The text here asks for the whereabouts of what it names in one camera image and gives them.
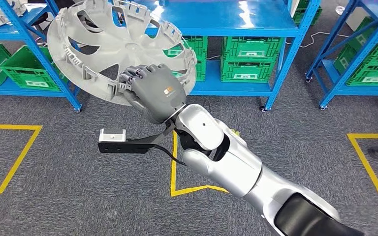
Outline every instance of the black arm cover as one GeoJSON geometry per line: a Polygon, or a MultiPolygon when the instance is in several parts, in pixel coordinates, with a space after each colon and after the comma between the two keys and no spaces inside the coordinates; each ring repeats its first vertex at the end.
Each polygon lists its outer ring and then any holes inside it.
{"type": "Polygon", "coordinates": [[[292,195],[275,218],[275,225],[286,236],[364,236],[326,215],[302,195],[292,195]]]}

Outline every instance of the black cable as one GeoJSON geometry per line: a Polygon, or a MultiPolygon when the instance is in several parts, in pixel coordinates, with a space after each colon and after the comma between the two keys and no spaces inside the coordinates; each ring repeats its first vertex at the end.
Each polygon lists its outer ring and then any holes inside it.
{"type": "Polygon", "coordinates": [[[153,145],[154,148],[157,148],[161,151],[164,151],[170,158],[172,158],[172,160],[176,161],[177,163],[181,164],[181,165],[184,165],[186,166],[186,163],[183,162],[183,161],[179,161],[178,159],[176,159],[170,152],[169,150],[165,149],[164,147],[160,146],[160,145],[157,145],[157,144],[154,144],[153,145]]]}

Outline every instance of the silver arm segment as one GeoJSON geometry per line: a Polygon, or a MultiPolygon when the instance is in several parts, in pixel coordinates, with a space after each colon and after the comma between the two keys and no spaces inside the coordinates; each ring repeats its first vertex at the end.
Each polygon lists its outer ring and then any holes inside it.
{"type": "Polygon", "coordinates": [[[185,107],[176,118],[176,127],[195,134],[194,139],[198,144],[208,147],[208,150],[220,145],[228,146],[221,147],[226,152],[219,160],[211,160],[198,150],[187,149],[183,154],[183,161],[231,194],[246,199],[261,212],[262,217],[277,234],[285,235],[276,226],[275,217],[286,201],[296,193],[339,221],[337,211],[329,203],[311,190],[292,183],[265,167],[260,158],[247,148],[243,139],[223,122],[213,119],[202,106],[191,104],[185,107]]]}

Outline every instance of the shelf caster wheel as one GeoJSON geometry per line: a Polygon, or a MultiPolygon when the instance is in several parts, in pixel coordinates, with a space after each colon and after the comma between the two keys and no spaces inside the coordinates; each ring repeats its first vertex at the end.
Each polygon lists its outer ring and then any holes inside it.
{"type": "Polygon", "coordinates": [[[261,112],[266,112],[267,110],[266,110],[266,108],[264,106],[260,106],[260,111],[261,112]]]}

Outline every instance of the yellow floor tape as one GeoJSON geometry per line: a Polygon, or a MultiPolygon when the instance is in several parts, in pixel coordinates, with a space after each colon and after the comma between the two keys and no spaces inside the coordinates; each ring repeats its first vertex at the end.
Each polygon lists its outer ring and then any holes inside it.
{"type": "Polygon", "coordinates": [[[350,139],[351,144],[353,144],[354,149],[359,156],[361,163],[363,163],[364,168],[366,169],[369,177],[372,179],[373,184],[375,185],[376,190],[378,191],[378,177],[376,176],[375,172],[373,171],[372,167],[370,166],[369,162],[367,161],[363,151],[361,150],[359,144],[357,143],[357,139],[378,139],[378,134],[347,134],[348,139],[350,139]]]}
{"type": "Polygon", "coordinates": [[[16,159],[15,163],[12,165],[11,169],[9,170],[8,174],[6,175],[3,182],[0,184],[0,194],[3,193],[6,186],[8,185],[9,181],[11,181],[12,177],[14,176],[15,172],[17,171],[18,167],[20,166],[22,160],[24,159],[25,155],[27,154],[28,150],[31,148],[31,145],[34,143],[37,135],[39,134],[42,125],[14,125],[14,124],[0,124],[0,129],[17,129],[17,130],[33,130],[34,133],[31,135],[30,139],[28,140],[27,144],[25,145],[24,149],[21,151],[20,155],[16,159]]]}

